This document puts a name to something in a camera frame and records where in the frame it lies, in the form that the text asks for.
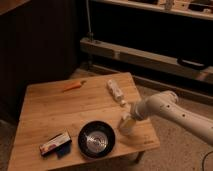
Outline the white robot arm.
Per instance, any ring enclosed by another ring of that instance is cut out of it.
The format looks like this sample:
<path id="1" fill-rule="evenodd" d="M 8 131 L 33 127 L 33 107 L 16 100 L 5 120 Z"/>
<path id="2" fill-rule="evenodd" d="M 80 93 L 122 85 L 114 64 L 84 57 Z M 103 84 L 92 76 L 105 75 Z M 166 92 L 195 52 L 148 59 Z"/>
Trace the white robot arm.
<path id="1" fill-rule="evenodd" d="M 121 120 L 119 130 L 130 134 L 137 121 L 158 115 L 172 121 L 213 146 L 213 120 L 180 107 L 173 91 L 163 91 L 129 105 Z"/>

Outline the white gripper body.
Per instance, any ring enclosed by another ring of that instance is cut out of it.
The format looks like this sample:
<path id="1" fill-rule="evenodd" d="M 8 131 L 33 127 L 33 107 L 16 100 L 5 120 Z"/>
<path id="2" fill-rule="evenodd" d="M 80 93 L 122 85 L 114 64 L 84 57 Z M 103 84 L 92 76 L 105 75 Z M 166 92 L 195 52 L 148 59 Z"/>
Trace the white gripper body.
<path id="1" fill-rule="evenodd" d="M 136 122 L 141 121 L 143 119 L 143 116 L 140 113 L 140 103 L 139 102 L 135 102 L 135 103 L 131 103 L 130 105 L 126 105 L 126 108 L 128 109 L 128 111 L 125 112 L 123 114 L 123 116 L 130 115 L 133 119 L 136 120 Z"/>

